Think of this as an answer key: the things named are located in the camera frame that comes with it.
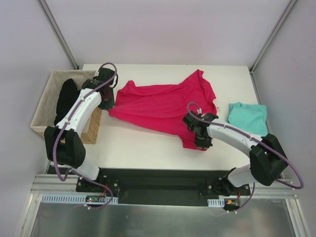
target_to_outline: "basket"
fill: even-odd
[[[56,106],[63,83],[72,78],[79,90],[85,80],[93,78],[94,73],[95,71],[53,71],[49,77],[43,95],[40,98],[39,105],[31,122],[31,129],[44,137],[44,131],[47,126],[55,126]],[[82,143],[96,143],[100,120],[101,110],[96,108],[82,130],[80,137]]]

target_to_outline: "black cloth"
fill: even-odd
[[[68,79],[64,82],[61,91],[59,93],[59,98],[56,107],[56,118],[54,125],[59,123],[69,112],[71,107],[74,105],[78,99],[80,90],[77,90],[77,86],[72,79]]]

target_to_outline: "pink t-shirt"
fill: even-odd
[[[216,114],[213,100],[216,98],[203,71],[196,70],[178,85],[149,85],[137,87],[130,80],[118,91],[116,106],[109,115],[120,120],[152,130],[177,135],[184,148],[198,149],[194,145],[195,134],[182,122],[188,112],[187,104],[196,102],[204,114]]]

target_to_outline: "black mounting plate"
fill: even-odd
[[[212,183],[228,172],[103,168],[106,175],[99,182],[107,184],[121,204],[207,206],[208,199],[219,197],[212,191]],[[76,191],[101,194],[104,188],[78,179]],[[249,185],[240,191],[242,196],[250,195]]]

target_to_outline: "white table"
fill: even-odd
[[[99,64],[85,64],[83,70],[97,70]],[[229,103],[257,104],[257,98],[246,66],[197,65],[116,65],[123,88],[128,80],[136,86],[178,84],[196,69],[211,83],[217,96],[214,103],[220,108],[218,116],[227,119]],[[87,158],[95,165],[107,168],[229,170],[249,163],[246,155],[219,140],[206,152],[184,149],[177,136],[109,117],[102,112],[98,140],[85,145]]]

